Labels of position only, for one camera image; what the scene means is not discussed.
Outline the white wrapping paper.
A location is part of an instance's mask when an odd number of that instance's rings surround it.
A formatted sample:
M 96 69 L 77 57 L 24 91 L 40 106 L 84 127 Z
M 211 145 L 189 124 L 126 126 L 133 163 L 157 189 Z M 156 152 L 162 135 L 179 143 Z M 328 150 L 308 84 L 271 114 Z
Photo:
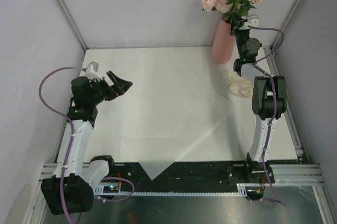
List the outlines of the white wrapping paper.
M 233 112 L 214 88 L 209 47 L 88 50 L 90 62 L 133 85 L 98 105 L 85 161 L 105 154 L 135 161 L 154 179 Z

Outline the cream printed ribbon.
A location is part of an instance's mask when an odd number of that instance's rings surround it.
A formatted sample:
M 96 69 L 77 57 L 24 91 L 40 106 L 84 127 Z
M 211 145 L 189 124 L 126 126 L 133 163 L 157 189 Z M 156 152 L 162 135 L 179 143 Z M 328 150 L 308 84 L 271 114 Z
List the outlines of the cream printed ribbon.
M 224 78 L 228 81 L 228 85 L 226 87 L 227 91 L 235 97 L 250 99 L 253 95 L 253 83 L 240 78 L 237 79 L 234 74 L 231 72 L 223 73 Z

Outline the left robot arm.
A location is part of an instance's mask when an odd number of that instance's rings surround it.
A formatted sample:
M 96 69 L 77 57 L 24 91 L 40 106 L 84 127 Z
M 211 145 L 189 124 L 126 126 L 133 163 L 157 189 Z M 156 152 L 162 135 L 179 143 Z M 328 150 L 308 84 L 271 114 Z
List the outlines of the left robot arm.
M 116 177 L 115 163 L 110 155 L 93 157 L 89 167 L 83 168 L 85 149 L 94 129 L 97 106 L 124 95 L 132 82 L 108 71 L 109 85 L 96 72 L 87 72 L 71 81 L 72 106 L 64 115 L 67 120 L 64 133 L 65 148 L 59 154 L 52 176 L 43 179 L 41 190 L 53 215 L 89 212 L 94 201 L 94 189 L 104 180 Z

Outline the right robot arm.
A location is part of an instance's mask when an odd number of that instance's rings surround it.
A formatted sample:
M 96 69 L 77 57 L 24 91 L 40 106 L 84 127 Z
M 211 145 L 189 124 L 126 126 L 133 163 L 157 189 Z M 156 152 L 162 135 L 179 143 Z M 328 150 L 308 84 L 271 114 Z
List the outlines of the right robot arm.
M 235 37 L 239 58 L 234 61 L 233 70 L 239 76 L 253 83 L 252 111 L 256 115 L 252 146 L 247 153 L 243 167 L 230 167 L 229 173 L 238 181 L 259 182 L 272 173 L 268 169 L 269 143 L 277 120 L 287 108 L 285 78 L 273 76 L 257 64 L 257 55 L 262 47 L 257 38 L 250 37 L 250 29 L 259 29 L 252 17 L 232 15 L 230 34 Z

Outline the pink tall vase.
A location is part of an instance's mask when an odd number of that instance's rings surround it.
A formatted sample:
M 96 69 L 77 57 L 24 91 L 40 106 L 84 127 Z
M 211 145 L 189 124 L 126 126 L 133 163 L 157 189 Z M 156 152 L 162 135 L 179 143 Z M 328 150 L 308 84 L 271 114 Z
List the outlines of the pink tall vase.
M 211 58 L 215 63 L 225 64 L 232 58 L 235 36 L 230 34 L 230 30 L 229 23 L 219 21 L 211 49 Z

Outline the right aluminium frame post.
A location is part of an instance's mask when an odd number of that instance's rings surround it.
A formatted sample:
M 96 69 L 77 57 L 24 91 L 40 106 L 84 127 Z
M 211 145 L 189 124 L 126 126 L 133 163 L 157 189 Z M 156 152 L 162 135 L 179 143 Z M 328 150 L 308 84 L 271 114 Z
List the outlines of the right aluminium frame post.
M 297 15 L 298 11 L 300 10 L 300 7 L 304 3 L 304 0 L 294 0 L 290 10 L 288 11 L 285 20 L 283 21 L 280 30 L 285 34 L 287 29 L 290 27 L 291 23 L 295 19 L 295 16 Z M 280 46 L 280 44 L 283 42 L 282 39 L 282 34 L 277 32 L 275 39 L 272 41 L 270 45 L 266 45 L 263 47 L 264 52 L 266 53 L 267 51 L 275 51 L 277 48 Z

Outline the aluminium frame post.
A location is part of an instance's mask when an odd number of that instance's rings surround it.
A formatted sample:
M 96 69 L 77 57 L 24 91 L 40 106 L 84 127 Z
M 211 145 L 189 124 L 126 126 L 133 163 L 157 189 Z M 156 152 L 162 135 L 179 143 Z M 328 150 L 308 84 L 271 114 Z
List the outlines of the aluminium frame post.
M 295 16 L 297 15 L 298 11 L 300 10 L 300 7 L 304 3 L 304 0 L 294 0 L 290 10 L 288 11 L 285 20 L 283 21 L 280 30 L 285 34 L 287 29 L 290 27 L 291 23 L 295 19 Z M 283 42 L 282 39 L 282 34 L 277 32 L 275 39 L 272 41 L 270 45 L 266 45 L 263 47 L 264 52 L 266 53 L 267 51 L 275 51 L 277 48 L 280 46 L 280 44 Z
M 61 14 L 63 15 L 66 23 L 68 24 L 71 32 L 73 33 L 73 35 L 75 36 L 78 44 L 80 45 L 80 47 L 82 48 L 82 50 L 85 52 L 87 50 L 87 45 L 80 33 L 80 30 L 78 29 L 66 3 L 64 0 L 54 0 L 56 5 L 58 6 Z

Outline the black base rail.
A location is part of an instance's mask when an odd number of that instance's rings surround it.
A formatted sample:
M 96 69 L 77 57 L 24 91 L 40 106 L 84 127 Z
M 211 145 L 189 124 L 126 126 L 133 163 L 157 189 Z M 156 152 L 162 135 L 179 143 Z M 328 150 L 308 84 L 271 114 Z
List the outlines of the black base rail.
M 274 172 L 267 164 L 245 161 L 174 162 L 156 178 L 150 179 L 137 162 L 117 163 L 113 174 L 130 180 L 135 193 L 222 193 L 237 192 L 236 185 L 274 183 Z

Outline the left aluminium frame post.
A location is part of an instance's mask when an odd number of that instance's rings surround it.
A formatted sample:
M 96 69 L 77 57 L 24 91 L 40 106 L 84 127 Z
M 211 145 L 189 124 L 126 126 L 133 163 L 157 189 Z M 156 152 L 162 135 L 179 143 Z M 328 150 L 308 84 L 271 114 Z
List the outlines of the left aluminium frame post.
M 54 0 L 56 5 L 58 6 L 61 14 L 63 15 L 66 23 L 68 24 L 71 32 L 73 33 L 73 35 L 75 36 L 78 44 L 80 45 L 80 47 L 82 48 L 82 50 L 85 52 L 87 50 L 87 45 L 80 33 L 80 30 L 78 29 L 66 3 L 64 0 Z

